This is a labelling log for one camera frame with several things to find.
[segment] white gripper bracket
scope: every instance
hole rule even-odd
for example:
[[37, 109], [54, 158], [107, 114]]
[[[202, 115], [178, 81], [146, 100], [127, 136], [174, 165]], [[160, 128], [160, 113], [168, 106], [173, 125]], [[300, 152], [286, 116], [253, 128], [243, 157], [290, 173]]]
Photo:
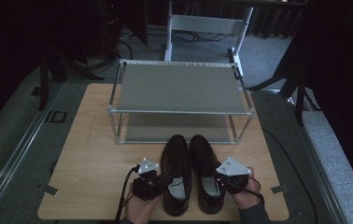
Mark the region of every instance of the white gripper bracket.
[[147, 158], [144, 158], [141, 161], [141, 164], [139, 165], [138, 174], [142, 175], [146, 172], [157, 170], [158, 167], [159, 167], [158, 163], [153, 163], [151, 161], [148, 161]]
[[252, 173], [252, 171], [249, 170], [245, 165], [241, 164], [232, 157], [228, 157], [227, 160], [217, 168], [217, 172], [226, 176], [249, 175]]

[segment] black leather shoe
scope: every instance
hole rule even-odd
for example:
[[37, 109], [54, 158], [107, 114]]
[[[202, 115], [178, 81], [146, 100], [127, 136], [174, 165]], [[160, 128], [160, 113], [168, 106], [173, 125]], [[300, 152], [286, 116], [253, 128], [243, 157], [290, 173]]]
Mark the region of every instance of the black leather shoe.
[[163, 195], [164, 211], [173, 217], [181, 216], [188, 209], [192, 185], [188, 144], [182, 135], [176, 134], [168, 140], [160, 164], [162, 174], [173, 178]]
[[216, 169], [220, 166], [214, 149], [201, 135], [194, 135], [190, 142], [191, 167], [197, 177], [200, 209], [216, 214], [223, 206], [225, 188], [216, 181]]

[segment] black cable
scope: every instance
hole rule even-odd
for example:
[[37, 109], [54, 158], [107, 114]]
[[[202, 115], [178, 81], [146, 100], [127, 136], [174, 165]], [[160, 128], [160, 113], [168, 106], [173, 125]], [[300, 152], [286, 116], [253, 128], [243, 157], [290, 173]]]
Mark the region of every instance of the black cable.
[[255, 181], [256, 183], [258, 183], [258, 185], [259, 185], [259, 189], [261, 189], [261, 183], [259, 183], [259, 181], [257, 180], [257, 179], [255, 179], [255, 178], [253, 178], [253, 177], [248, 177], [249, 179], [251, 179], [251, 180], [253, 180], [253, 181]]
[[264, 197], [263, 197], [262, 194], [254, 192], [254, 191], [252, 191], [250, 189], [242, 189], [242, 191], [245, 191], [246, 193], [250, 193], [250, 194], [255, 195], [256, 197], [259, 198], [259, 200], [261, 200], [261, 203], [264, 204]]
[[135, 194], [133, 194], [130, 198], [128, 198], [126, 201], [124, 201], [123, 207], [128, 203], [128, 201], [130, 201], [133, 197], [135, 196]]
[[178, 185], [181, 185], [181, 184], [183, 184], [183, 181], [181, 181], [181, 182], [179, 182], [177, 184], [170, 184], [169, 186], [178, 186]]
[[124, 179], [123, 189], [121, 191], [121, 196], [120, 196], [120, 201], [119, 201], [118, 213], [116, 214], [116, 217], [115, 217], [115, 223], [117, 223], [117, 224], [120, 223], [121, 210], [123, 209], [123, 206], [124, 206], [124, 193], [125, 193], [126, 188], [127, 188], [128, 179], [130, 178], [131, 173], [132, 172], [137, 172], [138, 169], [139, 169], [139, 165], [136, 165], [134, 168], [132, 168], [129, 171], [129, 173], [127, 174], [126, 178]]
[[174, 31], [174, 33], [176, 33], [177, 35], [191, 35], [192, 39], [187, 39], [177, 35], [172, 35], [174, 39], [177, 39], [179, 41], [186, 42], [186, 43], [210, 42], [210, 41], [216, 42], [216, 41], [221, 41], [227, 37], [227, 35], [224, 35], [224, 37], [217, 39], [217, 37], [222, 35], [222, 34], [218, 34], [211, 38], [202, 38], [200, 35], [192, 31]]
[[307, 91], [304, 92], [304, 96], [307, 98], [308, 103], [317, 111], [322, 111], [316, 104], [314, 104], [311, 97], [308, 95]]
[[314, 204], [314, 200], [313, 198], [311, 197], [310, 193], [308, 192], [308, 189], [307, 187], [305, 186], [303, 180], [302, 180], [302, 177], [300, 176], [295, 164], [293, 163], [292, 159], [290, 158], [289, 154], [287, 153], [287, 150], [282, 146], [282, 144], [278, 141], [278, 139], [272, 134], [270, 133], [269, 131], [267, 131], [266, 129], [262, 128], [263, 131], [267, 134], [269, 134], [270, 136], [272, 136], [272, 138], [278, 143], [278, 145], [281, 147], [282, 151], [284, 152], [285, 156], [288, 158], [290, 164], [292, 165], [292, 168], [293, 170], [295, 171], [296, 175], [298, 176], [300, 182], [302, 183], [302, 186], [304, 188], [304, 191], [311, 203], [311, 206], [313, 207], [313, 212], [314, 212], [314, 220], [315, 220], [315, 223], [317, 224], [318, 223], [318, 212], [317, 212], [317, 208]]
[[[111, 66], [116, 67], [116, 68], [119, 67], [118, 65], [115, 65], [112, 62], [113, 62], [112, 60], [106, 59], [106, 61], [103, 61], [103, 62], [97, 63], [97, 64], [93, 64], [93, 65], [89, 65], [89, 66], [85, 66], [84, 68], [91, 70], [91, 72], [93, 74], [99, 74], [99, 73], [104, 72], [105, 70], [107, 70]], [[85, 77], [81, 77], [79, 75], [79, 73], [67, 72], [67, 75], [68, 75], [68, 78], [71, 78], [71, 79], [86, 79]]]
[[193, 7], [193, 9], [191, 10], [191, 15], [193, 14], [194, 12], [194, 9], [196, 7], [196, 3], [191, 3], [191, 5], [185, 10], [185, 12], [183, 13], [183, 15], [186, 16], [186, 14], [188, 14], [188, 11]]
[[120, 55], [118, 52], [116, 52], [116, 56], [118, 56], [119, 59], [122, 59], [122, 58], [123, 58], [123, 57], [121, 57], [121, 55]]
[[121, 43], [121, 44], [123, 44], [123, 45], [125, 45], [125, 46], [127, 46], [128, 47], [128, 49], [130, 50], [130, 55], [131, 55], [131, 60], [133, 60], [134, 59], [134, 57], [133, 57], [133, 49], [131, 48], [131, 46], [129, 45], [129, 44], [127, 44], [126, 42], [124, 42], [124, 41], [122, 41], [122, 40], [119, 40], [119, 42]]
[[[81, 67], [84, 68], [87, 71], [90, 71], [90, 72], [93, 72], [96, 69], [105, 68], [105, 69], [100, 71], [100, 72], [102, 72], [102, 71], [105, 71], [109, 67], [109, 64], [111, 62], [112, 62], [112, 60], [110, 58], [108, 58], [107, 56], [105, 56], [104, 60], [102, 62], [100, 62], [100, 63], [87, 65], [87, 66], [82, 66], [81, 65]], [[72, 67], [71, 65], [69, 65], [67, 63], [63, 63], [63, 66], [70, 70], [70, 71], [66, 71], [67, 75], [72, 75], [73, 76], [73, 75], [79, 75], [80, 74], [78, 72], [73, 73], [73, 71], [76, 71], [76, 70], [74, 69], [74, 67]]]

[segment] dark background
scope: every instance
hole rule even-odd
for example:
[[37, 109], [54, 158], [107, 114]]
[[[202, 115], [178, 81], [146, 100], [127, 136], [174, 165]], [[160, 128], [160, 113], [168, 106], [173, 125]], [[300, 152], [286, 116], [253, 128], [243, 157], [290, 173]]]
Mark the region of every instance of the dark background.
[[[109, 15], [102, 13], [104, 7], [105, 1], [51, 0], [27, 5], [25, 1], [0, 0], [0, 110], [39, 66], [44, 52], [41, 31], [72, 60], [86, 62], [87, 56], [112, 55], [105, 25]], [[165, 25], [166, 8], [164, 1], [149, 1], [148, 23]], [[221, 12], [224, 17], [238, 18], [238, 11], [238, 7], [224, 7]], [[285, 19], [290, 14], [294, 14], [294, 22]], [[297, 12], [256, 9], [252, 18], [259, 22], [250, 25], [249, 33], [294, 36], [275, 76], [297, 64], [296, 60], [306, 61], [307, 87], [314, 91], [353, 167], [353, 0], [315, 1], [296, 33], [301, 17]]]

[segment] wooden table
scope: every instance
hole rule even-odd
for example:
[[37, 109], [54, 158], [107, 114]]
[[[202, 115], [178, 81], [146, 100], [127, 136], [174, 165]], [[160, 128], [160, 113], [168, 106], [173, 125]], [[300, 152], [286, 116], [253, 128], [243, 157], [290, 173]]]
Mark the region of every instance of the wooden table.
[[[107, 107], [113, 85], [88, 86], [49, 186], [59, 192], [45, 193], [38, 216], [42, 219], [101, 219], [116, 216], [124, 178], [145, 157], [160, 162], [165, 144], [116, 144]], [[266, 145], [261, 125], [255, 115], [239, 144], [213, 145], [219, 161], [228, 156], [252, 166], [261, 182], [261, 193], [272, 220], [285, 220], [289, 211], [282, 193], [273, 194], [279, 186], [275, 167]], [[130, 182], [137, 178], [132, 174]], [[203, 213], [197, 202], [195, 178], [188, 211], [181, 217], [170, 217], [159, 203], [152, 220], [239, 220], [237, 207], [227, 193], [225, 204], [216, 215]]]

